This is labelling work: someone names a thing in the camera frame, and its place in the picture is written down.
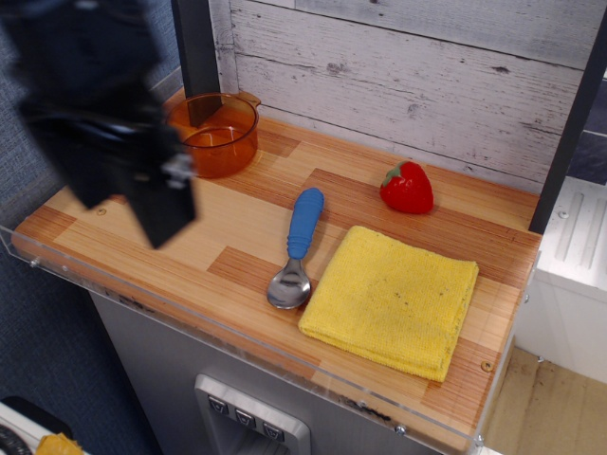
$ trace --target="pot handle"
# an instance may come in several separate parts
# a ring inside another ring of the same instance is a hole
[[[238,98],[241,98],[245,101],[248,101],[254,108],[257,108],[262,101],[257,98],[255,95],[250,94],[249,92],[238,92]]]

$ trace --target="wooden countertop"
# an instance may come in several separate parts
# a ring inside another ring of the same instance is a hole
[[[263,368],[288,372],[382,424],[405,424],[414,437],[463,451],[486,407],[535,261],[541,237],[526,228],[538,198],[425,166],[434,210],[400,213],[384,205],[378,186],[402,159],[262,118],[254,162],[229,178],[195,179],[198,218],[161,249],[148,247],[123,198],[85,210],[67,189],[29,216],[13,243],[76,282],[217,337]],[[267,303],[267,283],[286,261],[293,203],[309,187],[325,194],[304,260],[313,284],[354,225],[479,264],[443,384],[306,337],[297,329],[303,308],[284,311]],[[485,362],[491,371],[482,368]]]

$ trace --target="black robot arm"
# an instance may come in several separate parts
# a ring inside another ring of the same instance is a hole
[[[124,194],[150,243],[194,218],[190,160],[145,86],[158,62],[137,0],[0,0],[28,88],[19,112],[89,208]]]

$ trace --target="spoon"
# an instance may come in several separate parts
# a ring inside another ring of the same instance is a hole
[[[267,301],[276,308],[296,308],[310,296],[312,286],[302,267],[302,259],[312,243],[323,206],[324,195],[317,188],[303,191],[295,201],[286,241],[289,259],[267,288]]]

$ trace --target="folded towel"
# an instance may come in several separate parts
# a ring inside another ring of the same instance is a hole
[[[475,262],[352,227],[299,328],[344,351],[443,382],[477,275]]]

